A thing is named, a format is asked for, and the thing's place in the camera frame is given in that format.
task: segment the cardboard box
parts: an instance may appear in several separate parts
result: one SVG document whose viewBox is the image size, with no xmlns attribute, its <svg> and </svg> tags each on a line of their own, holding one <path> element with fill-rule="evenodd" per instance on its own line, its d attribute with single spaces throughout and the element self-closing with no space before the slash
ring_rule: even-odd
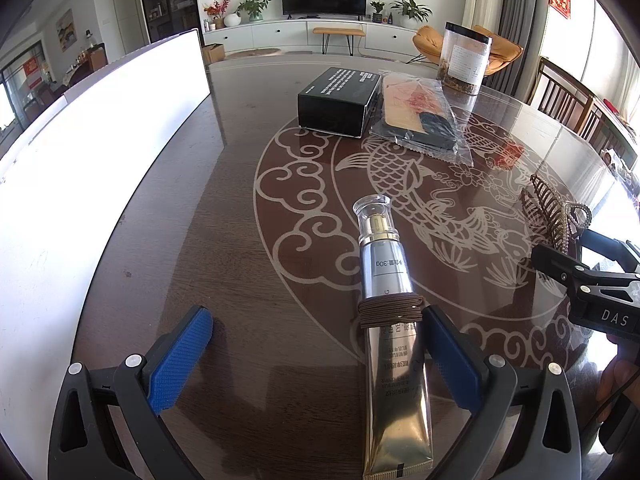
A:
<svg viewBox="0 0 640 480">
<path fill-rule="evenodd" d="M 300 127 L 359 139 L 378 100 L 380 76 L 331 67 L 298 94 Z"/>
<path fill-rule="evenodd" d="M 202 48 L 202 59 L 205 65 L 210 65 L 225 59 L 225 46 L 222 43 L 214 43 Z"/>
</svg>

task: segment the drawer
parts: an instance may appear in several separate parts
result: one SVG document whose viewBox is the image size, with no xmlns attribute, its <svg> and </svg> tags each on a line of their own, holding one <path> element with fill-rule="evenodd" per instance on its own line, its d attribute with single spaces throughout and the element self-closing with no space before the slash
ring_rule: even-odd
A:
<svg viewBox="0 0 640 480">
<path fill-rule="evenodd" d="M 322 34 L 314 34 L 314 29 L 316 27 L 322 27 L 322 28 L 359 28 L 360 30 L 364 30 L 364 32 L 366 34 L 368 34 L 367 32 L 367 25 L 365 25 L 364 23 L 358 23 L 358 22 L 351 22 L 351 23 L 346 23 L 346 22 L 329 22 L 329 21 L 316 21 L 316 20 L 311 20 L 309 22 L 307 22 L 306 24 L 307 26 L 307 37 L 308 37 L 308 44 L 309 45 L 322 45 Z M 356 46 L 364 46 L 364 38 L 359 38 L 359 37 L 355 37 L 355 44 Z M 339 36 L 337 34 L 332 34 L 331 38 L 329 39 L 329 46 L 343 46 L 343 47 L 347 47 L 347 40 L 344 36 Z"/>
<path fill-rule="evenodd" d="M 254 48 L 265 46 L 306 45 L 306 23 L 265 23 L 251 27 Z"/>
<path fill-rule="evenodd" d="M 414 30 L 389 27 L 388 25 L 369 25 L 365 47 L 416 56 L 418 50 L 412 41 L 414 36 Z"/>
<path fill-rule="evenodd" d="M 234 50 L 250 50 L 254 48 L 254 37 L 251 34 L 252 27 L 227 27 L 214 30 L 205 34 L 205 44 L 222 43 L 225 52 Z"/>
</svg>

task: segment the glass tabletop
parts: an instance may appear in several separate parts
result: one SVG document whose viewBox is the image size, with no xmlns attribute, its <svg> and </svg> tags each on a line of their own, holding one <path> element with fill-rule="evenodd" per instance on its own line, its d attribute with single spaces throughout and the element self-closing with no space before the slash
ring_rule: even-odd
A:
<svg viewBox="0 0 640 480">
<path fill-rule="evenodd" d="M 585 141 L 487 88 L 475 98 L 446 92 L 473 167 L 373 136 L 301 130 L 296 96 L 331 66 L 435 74 L 346 56 L 210 65 L 211 99 L 167 144 L 111 235 L 74 359 L 113 366 L 202 304 L 216 320 L 212 342 L 162 418 L 204 478 L 360 478 L 366 395 L 351 205 L 380 192 L 392 199 L 415 290 L 485 353 L 526 367 L 561 364 L 578 421 L 588 418 L 615 346 L 572 325 L 564 290 L 530 266 L 542 235 L 526 214 L 527 191 L 538 174 L 589 206 L 593 229 L 640 242 L 620 184 Z M 437 462 L 468 412 L 437 372 L 429 380 Z M 516 420 L 508 417 L 482 478 L 492 475 Z M 132 442 L 126 449 L 135 456 Z M 606 456 L 592 455 L 586 470 L 601 470 Z M 132 463 L 144 471 L 139 456 Z"/>
</svg>

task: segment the blue gripper pad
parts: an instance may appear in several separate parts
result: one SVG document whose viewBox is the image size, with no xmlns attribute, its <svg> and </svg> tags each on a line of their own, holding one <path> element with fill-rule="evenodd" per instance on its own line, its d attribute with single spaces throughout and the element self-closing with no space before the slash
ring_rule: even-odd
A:
<svg viewBox="0 0 640 480">
<path fill-rule="evenodd" d="M 211 339 L 213 319 L 203 306 L 192 307 L 170 334 L 158 339 L 147 354 L 147 399 L 158 415 L 172 407 Z"/>
<path fill-rule="evenodd" d="M 460 408 L 476 413 L 489 376 L 482 352 L 435 305 L 422 310 L 422 330 L 425 346 L 453 400 Z"/>
</svg>

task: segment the white vase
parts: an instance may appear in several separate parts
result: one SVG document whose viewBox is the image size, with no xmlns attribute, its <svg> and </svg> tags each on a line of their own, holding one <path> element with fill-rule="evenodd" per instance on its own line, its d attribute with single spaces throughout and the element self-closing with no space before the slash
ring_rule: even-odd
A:
<svg viewBox="0 0 640 480">
<path fill-rule="evenodd" d="M 236 25 L 240 25 L 241 21 L 242 19 L 240 18 L 240 16 L 238 16 L 236 12 L 233 12 L 232 14 L 228 14 L 225 16 L 226 27 L 235 27 Z"/>
<path fill-rule="evenodd" d="M 411 30 L 418 30 L 420 22 L 415 18 L 409 18 L 407 15 L 403 14 L 400 17 L 400 25 L 404 28 L 410 28 Z"/>
</svg>

